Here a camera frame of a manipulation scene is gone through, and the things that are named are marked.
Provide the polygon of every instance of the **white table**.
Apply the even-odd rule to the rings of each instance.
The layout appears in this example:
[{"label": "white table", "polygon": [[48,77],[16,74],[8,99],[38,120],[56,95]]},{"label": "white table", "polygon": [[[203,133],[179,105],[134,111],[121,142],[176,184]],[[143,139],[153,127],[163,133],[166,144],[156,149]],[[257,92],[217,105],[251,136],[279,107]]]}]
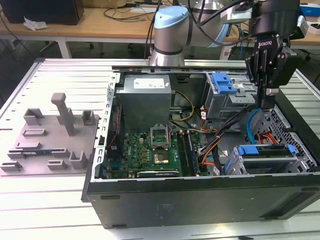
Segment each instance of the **white table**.
[{"label": "white table", "polygon": [[[47,59],[34,63],[7,103],[0,110],[0,162],[24,125],[27,108],[40,108],[44,115],[57,114],[50,106],[51,93],[66,93],[66,105],[74,114],[84,109],[99,113],[105,100],[111,65],[147,65],[144,60]],[[187,61],[187,66],[221,66],[221,61]],[[242,61],[228,61],[243,67]],[[283,89],[304,119],[317,131],[314,117],[320,113],[319,91],[299,71]],[[307,100],[304,107],[300,102]],[[320,239],[320,200],[288,220],[235,222],[205,225],[164,226],[105,230],[90,203],[80,198],[85,176],[0,177],[0,239]]]}]

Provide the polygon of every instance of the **green circuit board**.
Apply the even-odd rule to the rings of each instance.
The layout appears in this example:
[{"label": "green circuit board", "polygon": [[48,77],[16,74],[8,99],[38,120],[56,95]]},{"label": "green circuit board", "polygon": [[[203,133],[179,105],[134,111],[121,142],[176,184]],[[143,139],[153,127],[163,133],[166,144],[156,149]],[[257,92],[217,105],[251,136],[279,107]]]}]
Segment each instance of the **green circuit board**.
[{"label": "green circuit board", "polygon": [[[153,141],[156,143],[166,140],[165,132],[154,135]],[[194,149],[200,147],[200,136],[192,135]],[[126,133],[124,138],[124,154],[118,170],[113,171],[113,178],[123,178],[123,172],[139,171],[176,171],[182,176],[177,133],[170,135],[170,147],[165,150],[159,147],[152,148],[151,134],[146,133]]]},{"label": "green circuit board", "polygon": [[168,163],[155,164],[154,153],[157,150],[151,148],[151,136],[148,132],[143,139],[140,133],[128,133],[124,140],[124,158],[122,160],[123,170],[171,170],[180,171],[179,150],[177,145],[177,136],[173,135],[171,147],[168,150]]}]

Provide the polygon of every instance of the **white paper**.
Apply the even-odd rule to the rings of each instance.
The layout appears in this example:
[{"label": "white paper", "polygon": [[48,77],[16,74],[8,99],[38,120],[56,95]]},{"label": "white paper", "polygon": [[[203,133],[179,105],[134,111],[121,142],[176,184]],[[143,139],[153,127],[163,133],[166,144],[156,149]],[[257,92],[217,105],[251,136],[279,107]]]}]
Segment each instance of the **white paper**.
[{"label": "white paper", "polygon": [[133,81],[135,89],[164,89],[165,80],[163,78],[136,78]]},{"label": "white paper", "polygon": [[28,29],[31,29],[32,31],[35,31],[37,29],[47,29],[48,26],[44,21],[31,21],[29,19],[27,19],[26,17],[24,17],[24,23],[23,25],[25,25]]}]

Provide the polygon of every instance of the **yellow wire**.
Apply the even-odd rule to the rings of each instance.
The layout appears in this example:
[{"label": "yellow wire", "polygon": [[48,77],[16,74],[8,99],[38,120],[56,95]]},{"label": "yellow wire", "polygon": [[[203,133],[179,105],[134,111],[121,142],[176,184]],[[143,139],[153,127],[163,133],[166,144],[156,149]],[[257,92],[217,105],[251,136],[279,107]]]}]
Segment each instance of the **yellow wire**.
[{"label": "yellow wire", "polygon": [[177,120],[175,120],[175,119],[172,119],[172,120],[170,120],[170,122],[183,122],[183,121],[185,121],[185,120],[188,120],[189,118],[191,118],[193,115],[194,115],[194,113],[195,113],[195,106],[193,105],[193,103],[190,101],[190,99],[186,96],[186,95],[184,95],[182,92],[180,92],[180,91],[177,91],[177,90],[175,90],[177,93],[179,93],[179,94],[181,94],[189,103],[190,103],[190,105],[191,105],[191,107],[192,107],[192,111],[191,111],[191,113],[190,113],[190,115],[189,116],[187,116],[187,117],[184,117],[184,118],[181,118],[181,119],[177,119]]}]

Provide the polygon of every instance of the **black computer case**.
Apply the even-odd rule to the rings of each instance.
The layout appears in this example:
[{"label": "black computer case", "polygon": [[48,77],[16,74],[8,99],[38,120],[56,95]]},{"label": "black computer case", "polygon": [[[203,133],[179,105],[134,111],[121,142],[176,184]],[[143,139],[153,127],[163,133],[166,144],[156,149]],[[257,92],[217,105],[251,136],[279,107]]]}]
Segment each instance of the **black computer case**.
[{"label": "black computer case", "polygon": [[3,12],[12,24],[24,17],[47,24],[77,25],[84,14],[82,0],[0,0]]},{"label": "black computer case", "polygon": [[[315,133],[282,92],[276,104],[291,130],[319,161],[320,140]],[[84,201],[92,203],[105,229],[285,220],[320,198],[320,176],[312,172],[108,183],[88,180],[87,176]]]}]

